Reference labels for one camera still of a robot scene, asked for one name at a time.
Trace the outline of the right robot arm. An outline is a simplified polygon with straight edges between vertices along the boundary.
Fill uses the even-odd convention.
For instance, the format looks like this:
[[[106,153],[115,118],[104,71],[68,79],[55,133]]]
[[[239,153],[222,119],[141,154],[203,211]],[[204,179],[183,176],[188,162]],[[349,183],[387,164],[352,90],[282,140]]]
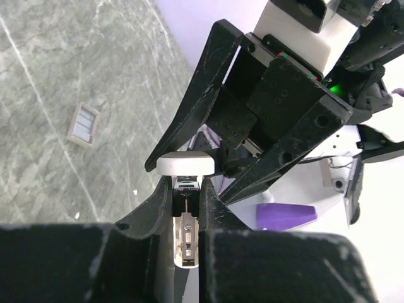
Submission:
[[[402,1],[160,1],[195,67],[147,171],[224,174],[231,205],[295,165],[403,155],[403,126],[378,125],[393,100],[385,65],[403,54]]]

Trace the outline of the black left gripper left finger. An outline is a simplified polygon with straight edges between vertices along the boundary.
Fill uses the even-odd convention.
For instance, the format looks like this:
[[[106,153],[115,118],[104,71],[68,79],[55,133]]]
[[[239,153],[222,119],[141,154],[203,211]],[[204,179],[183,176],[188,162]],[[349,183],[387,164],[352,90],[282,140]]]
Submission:
[[[116,223],[1,225],[2,302],[173,302],[172,180]]]

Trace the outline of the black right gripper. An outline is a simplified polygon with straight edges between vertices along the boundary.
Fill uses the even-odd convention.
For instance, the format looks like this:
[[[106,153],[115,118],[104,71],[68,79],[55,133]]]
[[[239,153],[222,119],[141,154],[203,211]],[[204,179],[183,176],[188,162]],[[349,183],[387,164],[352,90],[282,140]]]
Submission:
[[[220,195],[231,205],[267,190],[307,158],[350,156],[352,108],[301,71],[282,50],[267,65],[226,19],[214,22],[179,108],[145,162],[177,151],[206,124],[220,137],[213,158],[264,155]]]

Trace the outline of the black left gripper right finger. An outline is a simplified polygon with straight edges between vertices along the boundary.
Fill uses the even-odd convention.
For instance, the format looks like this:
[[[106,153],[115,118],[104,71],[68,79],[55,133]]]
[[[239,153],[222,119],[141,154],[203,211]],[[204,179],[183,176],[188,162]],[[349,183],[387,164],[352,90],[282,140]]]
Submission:
[[[250,229],[217,196],[199,198],[200,302],[376,302],[356,247],[344,236]]]

